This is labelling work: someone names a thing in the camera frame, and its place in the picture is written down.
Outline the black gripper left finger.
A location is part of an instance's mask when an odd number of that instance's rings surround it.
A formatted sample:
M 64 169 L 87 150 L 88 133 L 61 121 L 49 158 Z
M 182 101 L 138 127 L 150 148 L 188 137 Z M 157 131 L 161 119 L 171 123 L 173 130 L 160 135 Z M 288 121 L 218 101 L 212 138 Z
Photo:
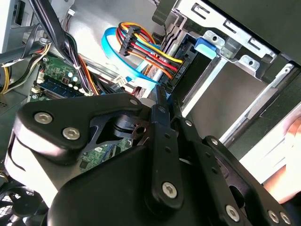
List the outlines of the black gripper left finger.
M 84 152 L 125 137 L 138 142 L 133 151 L 150 155 L 147 204 L 159 211 L 180 209 L 177 133 L 161 88 L 152 107 L 127 93 L 29 102 L 16 113 L 5 166 L 12 178 L 38 192 L 53 208 Z

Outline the person's hand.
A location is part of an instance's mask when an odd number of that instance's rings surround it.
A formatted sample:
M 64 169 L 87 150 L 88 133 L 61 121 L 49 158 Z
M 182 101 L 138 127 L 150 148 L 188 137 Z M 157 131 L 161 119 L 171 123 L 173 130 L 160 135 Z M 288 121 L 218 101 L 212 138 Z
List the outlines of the person's hand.
M 264 184 L 270 195 L 283 204 L 301 192 L 301 119 L 294 121 L 284 143 L 286 165 Z

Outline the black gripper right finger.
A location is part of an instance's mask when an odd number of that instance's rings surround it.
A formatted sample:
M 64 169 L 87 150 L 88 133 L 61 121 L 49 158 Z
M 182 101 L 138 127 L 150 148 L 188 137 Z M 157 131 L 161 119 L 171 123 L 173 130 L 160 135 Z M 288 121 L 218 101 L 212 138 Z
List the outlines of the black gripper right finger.
M 171 125 L 178 131 L 181 157 L 189 157 L 201 210 L 210 226 L 293 226 L 294 221 L 234 155 L 215 137 L 201 139 L 171 99 Z

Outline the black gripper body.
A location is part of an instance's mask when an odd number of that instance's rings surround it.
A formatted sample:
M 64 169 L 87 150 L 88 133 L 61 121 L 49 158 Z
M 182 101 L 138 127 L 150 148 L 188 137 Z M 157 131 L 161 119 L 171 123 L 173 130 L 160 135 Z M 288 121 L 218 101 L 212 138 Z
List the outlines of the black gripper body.
M 230 226 L 236 202 L 209 148 L 190 165 L 174 147 L 144 146 L 67 182 L 50 226 Z

